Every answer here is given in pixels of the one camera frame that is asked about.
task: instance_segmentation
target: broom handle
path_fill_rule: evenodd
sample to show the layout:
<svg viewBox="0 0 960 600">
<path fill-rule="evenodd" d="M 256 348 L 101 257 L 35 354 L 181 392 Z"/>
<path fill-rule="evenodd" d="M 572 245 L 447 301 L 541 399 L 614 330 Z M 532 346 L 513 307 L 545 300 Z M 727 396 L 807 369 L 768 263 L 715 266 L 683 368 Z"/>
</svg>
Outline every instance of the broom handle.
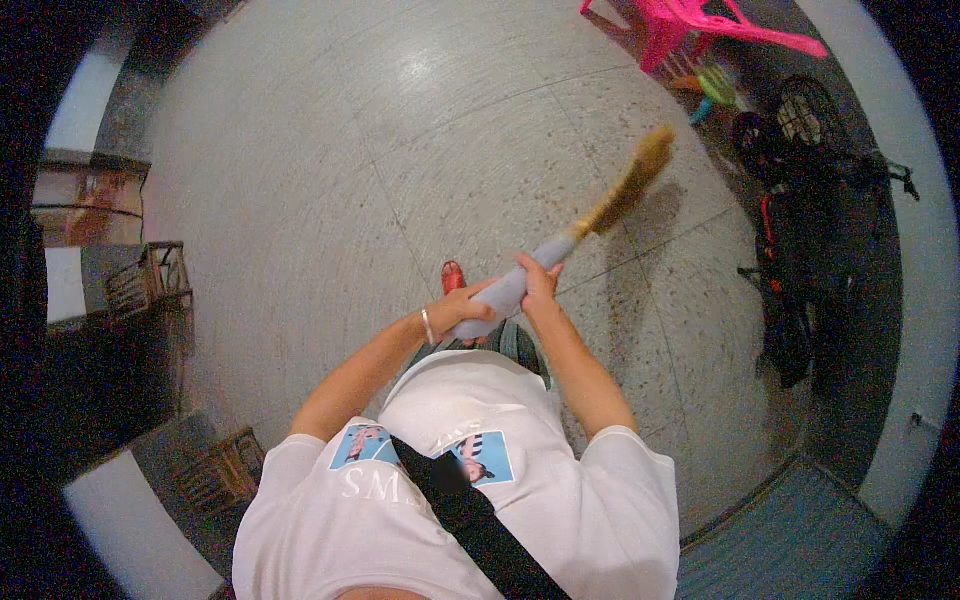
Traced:
<svg viewBox="0 0 960 600">
<path fill-rule="evenodd" d="M 530 256 L 549 271 L 570 256 L 576 241 L 569 231 L 559 233 L 540 244 Z M 453 328 L 453 335 L 461 340 L 472 340 L 489 335 L 500 323 L 513 316 L 520 309 L 520 301 L 527 295 L 527 272 L 516 266 L 493 285 L 473 297 L 473 300 L 488 304 L 496 311 L 496 320 L 492 323 L 469 319 L 461 321 Z"/>
</svg>

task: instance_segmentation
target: printed graphic on shirt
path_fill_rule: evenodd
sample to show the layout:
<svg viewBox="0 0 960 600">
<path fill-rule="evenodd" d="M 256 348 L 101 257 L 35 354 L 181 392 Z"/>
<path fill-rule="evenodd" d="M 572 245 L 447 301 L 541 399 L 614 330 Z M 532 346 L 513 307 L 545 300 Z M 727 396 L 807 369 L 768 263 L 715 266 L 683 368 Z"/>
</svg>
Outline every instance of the printed graphic on shirt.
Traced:
<svg viewBox="0 0 960 600">
<path fill-rule="evenodd" d="M 330 462 L 330 470 L 337 470 L 360 461 L 380 461 L 400 466 L 390 433 L 382 426 L 372 423 L 351 425 L 340 441 L 337 453 Z"/>
<path fill-rule="evenodd" d="M 433 458 L 446 454 L 448 450 L 452 450 L 453 455 L 461 462 L 464 475 L 469 478 L 474 488 L 514 481 L 514 470 L 510 466 L 507 441 L 502 431 L 468 436 L 447 446 Z"/>
</svg>

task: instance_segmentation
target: black strap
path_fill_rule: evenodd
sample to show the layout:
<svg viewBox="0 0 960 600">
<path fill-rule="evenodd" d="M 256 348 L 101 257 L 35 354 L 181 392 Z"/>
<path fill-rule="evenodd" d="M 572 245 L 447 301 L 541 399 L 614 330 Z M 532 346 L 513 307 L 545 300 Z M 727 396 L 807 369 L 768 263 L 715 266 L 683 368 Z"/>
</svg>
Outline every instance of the black strap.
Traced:
<svg viewBox="0 0 960 600">
<path fill-rule="evenodd" d="M 403 440 L 391 439 L 396 456 L 441 526 L 463 546 L 500 593 L 507 598 L 569 598 L 503 526 L 493 504 L 470 484 L 453 452 L 434 460 Z"/>
</svg>

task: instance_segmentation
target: foot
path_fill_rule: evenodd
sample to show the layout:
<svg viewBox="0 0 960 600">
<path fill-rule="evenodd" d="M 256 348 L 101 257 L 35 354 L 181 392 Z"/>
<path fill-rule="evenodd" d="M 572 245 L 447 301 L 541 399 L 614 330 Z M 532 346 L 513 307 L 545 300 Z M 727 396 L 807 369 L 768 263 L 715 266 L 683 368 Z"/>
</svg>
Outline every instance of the foot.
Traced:
<svg viewBox="0 0 960 600">
<path fill-rule="evenodd" d="M 440 282 L 444 285 L 444 296 L 453 290 L 467 287 L 467 282 L 464 281 L 464 272 L 455 260 L 447 261 L 444 264 L 444 267 L 440 270 Z"/>
</svg>

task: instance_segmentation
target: broom bristles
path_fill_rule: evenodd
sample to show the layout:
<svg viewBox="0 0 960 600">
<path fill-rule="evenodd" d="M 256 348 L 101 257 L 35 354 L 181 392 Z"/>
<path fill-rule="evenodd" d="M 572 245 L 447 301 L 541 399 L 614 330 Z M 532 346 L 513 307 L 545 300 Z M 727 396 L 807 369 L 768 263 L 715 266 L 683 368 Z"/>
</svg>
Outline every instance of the broom bristles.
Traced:
<svg viewBox="0 0 960 600">
<path fill-rule="evenodd" d="M 643 197 L 646 187 L 657 178 L 673 157 L 670 147 L 674 138 L 673 128 L 662 125 L 640 140 L 634 150 L 630 170 L 620 177 L 603 200 L 571 227 L 571 232 L 578 242 L 591 231 L 604 233 L 624 214 L 633 210 Z"/>
</svg>

